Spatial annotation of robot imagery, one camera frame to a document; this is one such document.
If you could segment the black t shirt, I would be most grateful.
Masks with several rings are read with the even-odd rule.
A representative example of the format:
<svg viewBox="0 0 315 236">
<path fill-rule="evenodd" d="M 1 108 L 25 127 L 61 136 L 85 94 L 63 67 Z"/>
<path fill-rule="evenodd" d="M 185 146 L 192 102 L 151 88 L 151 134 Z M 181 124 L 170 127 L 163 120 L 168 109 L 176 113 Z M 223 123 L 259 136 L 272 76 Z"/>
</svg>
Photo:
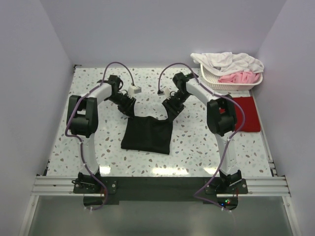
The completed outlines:
<svg viewBox="0 0 315 236">
<path fill-rule="evenodd" d="M 168 119 L 128 118 L 121 148 L 169 155 L 172 131 L 173 122 Z"/>
</svg>

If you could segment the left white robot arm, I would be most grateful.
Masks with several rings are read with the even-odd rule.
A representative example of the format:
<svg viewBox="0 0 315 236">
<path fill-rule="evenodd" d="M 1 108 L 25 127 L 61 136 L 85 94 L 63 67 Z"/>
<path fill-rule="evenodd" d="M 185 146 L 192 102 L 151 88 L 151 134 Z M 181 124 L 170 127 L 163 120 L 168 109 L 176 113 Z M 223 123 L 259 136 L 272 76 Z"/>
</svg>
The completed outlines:
<svg viewBox="0 0 315 236">
<path fill-rule="evenodd" d="M 68 101 L 65 135 L 78 141 L 82 168 L 79 176 L 88 177 L 85 188 L 91 193 L 102 187 L 99 164 L 95 155 L 95 133 L 98 129 L 98 106 L 104 101 L 117 105 L 118 110 L 129 118 L 134 117 L 136 99 L 128 92 L 122 93 L 123 81 L 111 75 L 83 95 L 72 95 Z"/>
</svg>

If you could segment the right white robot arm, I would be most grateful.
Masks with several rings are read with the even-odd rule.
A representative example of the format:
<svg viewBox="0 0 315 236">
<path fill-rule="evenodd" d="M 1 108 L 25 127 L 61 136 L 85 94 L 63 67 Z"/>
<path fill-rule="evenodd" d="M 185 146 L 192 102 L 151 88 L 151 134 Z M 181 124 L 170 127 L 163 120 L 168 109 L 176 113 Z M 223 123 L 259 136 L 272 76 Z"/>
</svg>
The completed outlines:
<svg viewBox="0 0 315 236">
<path fill-rule="evenodd" d="M 237 187 L 237 182 L 242 179 L 241 171 L 237 166 L 234 142 L 231 138 L 237 123 L 235 105 L 230 95 L 211 98 L 211 95 L 215 93 L 195 81 L 194 75 L 194 73 L 184 75 L 182 72 L 175 74 L 172 81 L 178 90 L 170 94 L 162 104 L 170 121 L 183 111 L 184 103 L 191 95 L 206 106 L 207 126 L 215 135 L 220 153 L 219 187 L 222 192 L 231 193 Z"/>
</svg>

